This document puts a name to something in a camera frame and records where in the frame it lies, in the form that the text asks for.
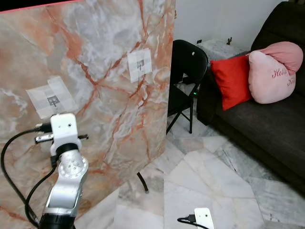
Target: black cable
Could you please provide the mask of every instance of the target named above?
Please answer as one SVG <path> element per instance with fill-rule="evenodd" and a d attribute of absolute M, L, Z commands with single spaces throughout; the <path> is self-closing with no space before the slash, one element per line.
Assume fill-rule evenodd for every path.
<path fill-rule="evenodd" d="M 10 178 L 10 176 L 8 175 L 5 165 L 4 165 L 4 156 L 6 153 L 7 148 L 9 147 L 9 145 L 12 143 L 12 141 L 14 141 L 17 137 L 20 137 L 22 135 L 28 134 L 28 133 L 33 133 L 38 131 L 37 128 L 32 129 L 32 130 L 26 130 L 23 131 L 17 135 L 15 135 L 14 137 L 12 137 L 9 141 L 7 141 L 7 143 L 4 145 L 2 152 L 1 152 L 1 169 L 3 171 L 4 177 L 6 178 L 6 180 L 8 181 L 8 183 L 12 186 L 12 188 L 15 190 L 15 192 L 17 193 L 17 195 L 20 197 L 20 199 L 22 200 L 22 202 L 25 204 L 26 203 L 26 199 L 23 196 L 23 194 L 19 191 L 19 189 L 17 188 L 17 186 L 14 184 L 14 182 L 12 181 L 12 179 Z M 34 211 L 32 210 L 32 208 L 29 206 L 29 211 L 31 216 L 33 217 L 33 221 L 38 220 L 37 216 L 35 215 Z"/>
<path fill-rule="evenodd" d="M 185 217 L 185 218 L 178 218 L 177 221 L 180 222 L 180 223 L 186 223 L 186 224 L 190 224 L 190 225 L 193 225 L 193 226 L 197 226 L 197 227 L 200 227 L 200 228 L 203 228 L 203 229 L 208 229 L 207 227 L 203 226 L 203 225 L 200 225 L 200 224 L 197 224 L 195 222 L 191 222 L 189 220 L 189 217 Z"/>
<path fill-rule="evenodd" d="M 30 199 L 31 199 L 33 193 L 35 192 L 35 190 L 38 188 L 38 186 L 39 186 L 43 181 L 45 181 L 49 176 L 51 176 L 52 173 L 55 171 L 55 169 L 56 169 L 56 166 L 54 166 L 54 167 L 51 169 L 51 171 L 50 171 L 47 175 L 45 175 L 40 181 L 37 182 L 37 184 L 36 184 L 36 185 L 32 188 L 32 190 L 30 191 L 30 193 L 29 193 L 29 195 L 28 195 L 28 197 L 27 197 L 27 199 L 26 199 L 26 201 L 25 201 L 25 206 L 24 206 L 25 214 L 26 214 L 28 220 L 29 220 L 35 227 L 38 227 L 39 225 L 38 225 L 37 222 L 35 222 L 35 221 L 31 218 L 31 216 L 30 216 L 30 214 L 29 214 L 29 207 L 30 207 L 30 206 L 29 206 L 29 203 L 30 203 Z"/>

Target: chair backrest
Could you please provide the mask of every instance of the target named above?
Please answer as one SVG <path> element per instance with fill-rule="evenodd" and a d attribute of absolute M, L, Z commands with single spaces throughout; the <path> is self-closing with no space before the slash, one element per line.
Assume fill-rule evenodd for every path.
<path fill-rule="evenodd" d="M 207 65 L 208 58 L 203 50 L 183 40 L 173 41 L 170 84 L 180 82 L 185 73 L 196 84 L 193 91 L 196 90 L 206 72 Z"/>

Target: white floor tile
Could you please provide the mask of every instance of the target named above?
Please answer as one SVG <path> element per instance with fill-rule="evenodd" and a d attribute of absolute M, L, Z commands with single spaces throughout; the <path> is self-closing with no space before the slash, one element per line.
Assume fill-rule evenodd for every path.
<path fill-rule="evenodd" d="M 279 181 L 249 178 L 265 220 L 305 226 L 305 198 Z"/>
<path fill-rule="evenodd" d="M 221 147 L 227 141 L 228 141 L 228 138 L 225 136 L 221 136 L 221 135 L 203 137 L 204 147 L 212 153 L 214 153 L 219 147 Z"/>
<path fill-rule="evenodd" d="M 189 229 L 189 225 L 179 223 L 177 218 L 193 214 L 195 208 L 209 208 L 216 229 L 264 228 L 264 221 L 254 198 L 208 196 L 165 182 L 165 229 Z"/>
<path fill-rule="evenodd" d="M 248 177 L 281 180 L 271 169 L 231 141 L 224 143 L 214 154 L 244 180 Z"/>
<path fill-rule="evenodd" d="M 163 217 L 141 209 L 118 204 L 110 229 L 163 229 Z"/>
<path fill-rule="evenodd" d="M 152 164 L 165 174 L 170 173 L 184 158 L 184 154 L 174 146 L 170 141 L 166 140 L 165 152 L 156 158 Z"/>
<path fill-rule="evenodd" d="M 192 151 L 184 160 L 208 186 L 212 195 L 254 198 L 251 186 L 208 150 Z"/>
<path fill-rule="evenodd" d="M 204 148 L 202 137 L 181 137 L 172 141 L 184 154 Z"/>
<path fill-rule="evenodd" d="M 164 179 L 193 191 L 208 195 L 212 194 L 210 188 L 203 183 L 200 177 L 184 160 L 168 176 L 165 176 Z"/>
<path fill-rule="evenodd" d="M 266 221 L 264 229 L 305 229 L 305 227 L 284 224 L 279 222 Z"/>
<path fill-rule="evenodd" d="M 149 193 L 145 193 L 138 176 L 135 175 L 120 187 L 118 203 L 149 211 L 163 217 L 164 175 L 161 170 L 149 164 L 141 171 Z"/>
<path fill-rule="evenodd" d="M 95 207 L 76 221 L 76 228 L 80 229 L 106 229 L 114 219 L 119 189 L 112 192 Z"/>

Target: black cable connector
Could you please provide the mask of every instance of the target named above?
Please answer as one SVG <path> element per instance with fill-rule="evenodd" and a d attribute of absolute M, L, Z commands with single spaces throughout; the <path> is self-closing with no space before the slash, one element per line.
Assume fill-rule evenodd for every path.
<path fill-rule="evenodd" d="M 208 229 L 207 227 L 196 223 L 196 217 L 195 217 L 194 214 L 189 215 L 188 217 L 185 217 L 185 218 L 178 218 L 177 221 L 180 222 L 180 223 L 186 223 L 186 224 L 190 224 L 190 225 L 193 225 L 193 226 L 197 226 L 197 227 L 200 227 L 200 228 L 203 228 L 203 229 Z"/>
<path fill-rule="evenodd" d="M 52 126 L 51 123 L 40 123 L 36 125 L 35 128 L 36 132 L 44 132 L 44 133 L 49 133 L 52 132 Z"/>

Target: gray sofa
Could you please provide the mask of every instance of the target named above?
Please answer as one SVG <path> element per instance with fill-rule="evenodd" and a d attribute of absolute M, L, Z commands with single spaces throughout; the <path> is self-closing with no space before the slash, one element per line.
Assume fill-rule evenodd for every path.
<path fill-rule="evenodd" d="M 305 5 L 281 2 L 265 21 L 251 50 L 281 41 L 305 53 Z M 197 118 L 212 125 L 305 194 L 305 64 L 292 95 L 273 104 L 254 100 L 222 110 L 221 94 L 209 71 L 197 100 Z"/>

